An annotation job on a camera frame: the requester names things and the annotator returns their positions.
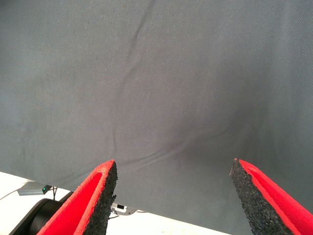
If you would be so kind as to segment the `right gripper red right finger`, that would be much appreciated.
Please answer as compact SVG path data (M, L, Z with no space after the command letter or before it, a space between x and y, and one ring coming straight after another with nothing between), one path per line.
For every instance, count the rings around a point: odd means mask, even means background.
M235 158L230 176L254 235L313 233L313 215L256 166Z

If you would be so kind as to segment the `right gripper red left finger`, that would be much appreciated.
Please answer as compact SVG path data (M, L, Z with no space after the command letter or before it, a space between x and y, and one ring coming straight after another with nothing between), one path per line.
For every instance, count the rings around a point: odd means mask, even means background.
M105 235L116 198L114 160L97 166L40 229L40 235Z

